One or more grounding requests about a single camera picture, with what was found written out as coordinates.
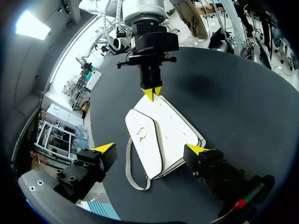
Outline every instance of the metal rack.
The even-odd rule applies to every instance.
[[[68,132],[68,131],[62,129],[61,127],[59,127],[59,123],[53,125],[53,124],[51,124],[47,121],[42,121],[41,120],[39,122],[39,126],[41,127],[41,131],[40,131],[40,133],[37,137],[36,142],[34,143],[37,150],[40,150],[43,153],[46,153],[50,156],[55,155],[57,158],[61,158],[63,160],[67,160],[67,161],[71,161],[71,162],[74,161],[77,158],[75,154],[71,153],[72,139],[74,139],[76,137],[75,134],[73,134],[71,132]],[[55,137],[55,138],[58,138],[58,139],[60,138],[61,141],[65,141],[65,140],[62,139],[62,136],[63,136],[64,133],[69,135],[69,138],[68,138],[68,154],[67,154],[67,156],[59,154],[57,152],[53,152],[49,149],[49,148],[60,149],[60,148],[57,148],[55,146],[51,146],[49,144],[49,140],[50,140],[51,135],[52,135],[52,137]]]

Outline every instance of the handbag strap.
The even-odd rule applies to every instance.
[[[150,178],[146,175],[146,187],[142,188],[140,187],[135,180],[132,177],[132,172],[131,172],[131,147],[132,147],[132,138],[131,136],[129,137],[129,141],[127,144],[127,150],[126,150],[126,177],[129,181],[129,183],[132,185],[133,188],[136,190],[140,191],[146,191],[150,188]]]

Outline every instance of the black tabletop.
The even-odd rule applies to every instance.
[[[181,48],[161,67],[163,95],[203,135],[207,148],[224,152],[247,178],[271,174],[275,195],[296,153],[299,94],[276,73],[250,60],[208,49]],[[115,142],[117,161],[104,186],[121,220],[209,223],[222,203],[194,179],[186,165],[152,181],[148,191],[135,190],[125,176],[128,131],[125,116],[143,96],[139,69],[123,67],[126,55],[107,58],[91,95],[91,124],[96,146]],[[132,149],[132,173],[145,184],[142,165]]]

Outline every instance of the pants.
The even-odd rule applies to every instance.
[[[207,38],[205,25],[190,0],[180,4],[173,4],[173,7],[177,11],[180,19],[188,26],[193,36],[199,39]]]

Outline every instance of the white handbag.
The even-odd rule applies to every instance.
[[[205,147],[201,134],[163,97],[141,98],[126,116],[130,134],[126,152],[126,176],[137,190],[148,190],[150,180],[161,178],[184,164],[184,146]],[[136,148],[147,178],[140,187],[131,174],[131,145]]]

